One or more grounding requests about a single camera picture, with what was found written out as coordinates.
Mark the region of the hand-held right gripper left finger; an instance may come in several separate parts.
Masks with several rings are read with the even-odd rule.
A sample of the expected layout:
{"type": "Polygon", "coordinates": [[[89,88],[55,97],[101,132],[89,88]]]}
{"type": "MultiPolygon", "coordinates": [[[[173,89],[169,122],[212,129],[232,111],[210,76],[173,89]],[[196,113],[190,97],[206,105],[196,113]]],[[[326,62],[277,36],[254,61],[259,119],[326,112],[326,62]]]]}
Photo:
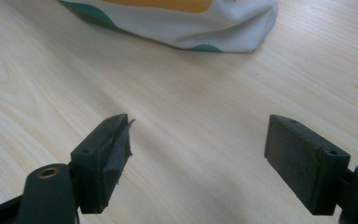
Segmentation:
{"type": "Polygon", "coordinates": [[[70,169],[83,214],[101,214],[108,206],[124,167],[132,155],[133,120],[120,114],[103,120],[72,152],[70,169]]]}

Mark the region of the white cloth with coloured print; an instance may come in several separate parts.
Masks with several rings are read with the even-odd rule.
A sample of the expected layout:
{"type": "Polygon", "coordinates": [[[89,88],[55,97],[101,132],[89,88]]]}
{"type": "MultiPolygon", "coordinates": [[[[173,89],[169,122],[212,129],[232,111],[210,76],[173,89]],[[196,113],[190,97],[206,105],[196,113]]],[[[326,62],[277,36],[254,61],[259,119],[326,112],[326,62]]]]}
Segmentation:
{"type": "Polygon", "coordinates": [[[119,30],[179,49],[257,49],[278,17],[277,0],[58,0],[119,30]]]}

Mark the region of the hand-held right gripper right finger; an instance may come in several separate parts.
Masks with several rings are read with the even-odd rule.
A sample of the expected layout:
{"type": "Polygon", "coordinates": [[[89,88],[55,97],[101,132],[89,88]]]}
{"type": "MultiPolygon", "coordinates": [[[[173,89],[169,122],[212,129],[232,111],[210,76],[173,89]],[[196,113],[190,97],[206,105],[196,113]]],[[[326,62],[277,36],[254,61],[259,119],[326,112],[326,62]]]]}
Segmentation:
{"type": "Polygon", "coordinates": [[[264,157],[313,215],[334,213],[350,154],[302,123],[272,115],[264,157]]]}

